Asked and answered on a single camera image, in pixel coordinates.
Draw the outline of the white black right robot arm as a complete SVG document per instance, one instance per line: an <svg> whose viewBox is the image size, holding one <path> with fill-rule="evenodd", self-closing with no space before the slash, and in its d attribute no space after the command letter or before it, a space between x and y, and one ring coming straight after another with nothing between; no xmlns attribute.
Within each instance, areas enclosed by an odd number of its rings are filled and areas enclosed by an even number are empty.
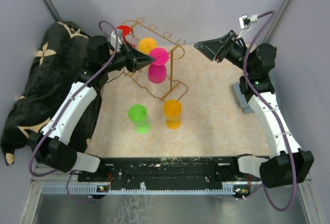
<svg viewBox="0 0 330 224"><path fill-rule="evenodd" d="M262 43L248 52L241 38L229 31L217 39L200 41L194 48L210 61L227 59L240 69L247 57L247 77L240 77L239 89L256 115L265 135L269 159L253 155L240 155L230 168L235 180L243 180L248 174L260 178L266 188L275 188L305 181L314 156L304 151L289 131L276 99L269 72L275 66L277 48Z"/></svg>

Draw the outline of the orange plastic wine glass back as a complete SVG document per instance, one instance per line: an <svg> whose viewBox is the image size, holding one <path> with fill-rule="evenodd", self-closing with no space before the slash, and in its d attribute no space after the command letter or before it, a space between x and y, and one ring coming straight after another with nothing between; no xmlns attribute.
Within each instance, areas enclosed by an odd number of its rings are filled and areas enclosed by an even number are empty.
<svg viewBox="0 0 330 224"><path fill-rule="evenodd" d="M157 47L157 42L151 37L146 37L140 40L138 50L144 54L149 54L150 51Z"/></svg>

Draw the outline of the clear wine glass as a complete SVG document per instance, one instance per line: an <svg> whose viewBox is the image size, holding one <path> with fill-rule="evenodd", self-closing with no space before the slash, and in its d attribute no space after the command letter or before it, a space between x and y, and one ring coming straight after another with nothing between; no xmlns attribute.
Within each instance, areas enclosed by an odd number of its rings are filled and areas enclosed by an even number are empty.
<svg viewBox="0 0 330 224"><path fill-rule="evenodd" d="M131 44L132 47L138 49L138 45L140 43L140 38L135 36L134 34L128 34L126 36L127 41Z"/></svg>

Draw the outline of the pink plastic wine glass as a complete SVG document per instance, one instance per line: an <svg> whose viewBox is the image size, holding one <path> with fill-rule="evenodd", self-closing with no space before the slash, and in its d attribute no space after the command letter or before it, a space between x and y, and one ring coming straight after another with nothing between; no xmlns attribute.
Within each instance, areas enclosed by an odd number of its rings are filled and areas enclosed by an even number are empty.
<svg viewBox="0 0 330 224"><path fill-rule="evenodd" d="M148 79L154 84L160 84L167 76L166 63L169 60L169 53L161 47L156 47L150 51L150 56L154 57L155 61L149 67Z"/></svg>

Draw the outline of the red plastic wine glass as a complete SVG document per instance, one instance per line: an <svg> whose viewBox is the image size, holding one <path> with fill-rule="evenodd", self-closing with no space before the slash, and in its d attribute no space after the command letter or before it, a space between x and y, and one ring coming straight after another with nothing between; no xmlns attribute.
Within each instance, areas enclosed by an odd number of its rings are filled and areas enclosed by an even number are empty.
<svg viewBox="0 0 330 224"><path fill-rule="evenodd" d="M131 27L127 25L119 25L116 27L116 31L119 35L118 41L119 45L125 43L129 44L129 41L126 39L126 36L130 35L131 33Z"/></svg>

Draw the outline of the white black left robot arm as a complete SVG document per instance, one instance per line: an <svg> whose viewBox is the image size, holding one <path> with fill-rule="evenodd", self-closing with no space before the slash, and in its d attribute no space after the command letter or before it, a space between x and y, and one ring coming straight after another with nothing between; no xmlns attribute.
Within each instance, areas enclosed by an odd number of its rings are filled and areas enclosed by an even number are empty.
<svg viewBox="0 0 330 224"><path fill-rule="evenodd" d="M111 45L105 36L91 37L87 43L87 66L76 78L61 106L50 122L38 133L32 132L28 143L31 161L50 166L54 171L85 171L96 181L103 180L107 168L97 156L75 151L69 147L72 133L83 113L96 98L96 84L109 72L126 68L140 70L155 61L128 43L115 37Z"/></svg>

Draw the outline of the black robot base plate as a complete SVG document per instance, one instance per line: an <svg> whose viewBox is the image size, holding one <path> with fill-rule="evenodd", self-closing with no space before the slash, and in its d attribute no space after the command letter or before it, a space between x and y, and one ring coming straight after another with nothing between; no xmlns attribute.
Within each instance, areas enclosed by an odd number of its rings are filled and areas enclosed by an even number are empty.
<svg viewBox="0 0 330 224"><path fill-rule="evenodd" d="M235 156L127 157L102 158L104 168L96 173L81 172L79 182L105 185L110 189L139 189L144 183L150 190L222 189L224 185L247 189L245 198L260 183L259 178L238 171Z"/></svg>

